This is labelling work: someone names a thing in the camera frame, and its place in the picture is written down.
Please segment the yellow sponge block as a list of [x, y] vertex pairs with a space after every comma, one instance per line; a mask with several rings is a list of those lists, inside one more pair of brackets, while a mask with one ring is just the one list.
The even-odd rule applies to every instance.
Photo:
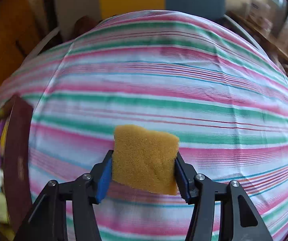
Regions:
[[179, 138], [135, 125], [120, 125], [114, 132], [112, 179], [150, 193], [176, 195], [175, 159]]

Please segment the striped bed sheet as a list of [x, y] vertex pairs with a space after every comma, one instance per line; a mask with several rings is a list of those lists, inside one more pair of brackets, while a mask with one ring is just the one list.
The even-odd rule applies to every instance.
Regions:
[[171, 133], [212, 180], [241, 182], [274, 240], [288, 235], [288, 77], [235, 33], [175, 11], [114, 16], [26, 61], [0, 87], [33, 106], [33, 197], [113, 148], [115, 127]]

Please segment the gold tin box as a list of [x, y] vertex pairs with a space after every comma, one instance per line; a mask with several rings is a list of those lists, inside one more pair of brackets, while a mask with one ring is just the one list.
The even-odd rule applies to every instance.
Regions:
[[32, 205], [28, 141], [33, 107], [14, 94], [0, 108], [6, 120], [0, 137], [0, 240], [13, 240]]

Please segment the dark red cushion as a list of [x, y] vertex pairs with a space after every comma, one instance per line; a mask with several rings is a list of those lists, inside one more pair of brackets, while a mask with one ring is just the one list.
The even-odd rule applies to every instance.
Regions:
[[76, 21], [73, 27], [71, 38], [75, 39], [81, 36], [82, 34], [87, 33], [97, 25], [98, 21], [90, 18], [89, 16], [83, 16]]

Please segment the wooden side table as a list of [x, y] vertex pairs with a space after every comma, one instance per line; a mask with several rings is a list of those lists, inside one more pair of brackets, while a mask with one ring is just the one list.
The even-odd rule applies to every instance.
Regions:
[[278, 45], [276, 39], [270, 34], [265, 34], [265, 31], [253, 22], [245, 20], [234, 12], [229, 11], [228, 16], [233, 20], [237, 20], [242, 27], [245, 27], [246, 31], [248, 31], [254, 39], [258, 39], [258, 44], [262, 47], [271, 61], [282, 68], [288, 76], [288, 54]]

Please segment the wooden wardrobe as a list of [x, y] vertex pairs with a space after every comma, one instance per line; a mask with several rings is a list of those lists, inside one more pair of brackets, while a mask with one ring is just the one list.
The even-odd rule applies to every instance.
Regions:
[[41, 41], [28, 0], [0, 1], [0, 86]]

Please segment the white appliance box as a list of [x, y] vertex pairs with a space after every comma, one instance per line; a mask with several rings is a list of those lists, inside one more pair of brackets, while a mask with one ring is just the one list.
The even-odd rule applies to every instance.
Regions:
[[272, 23], [269, 20], [270, 10], [270, 5], [253, 0], [249, 5], [247, 20], [261, 29], [271, 28]]

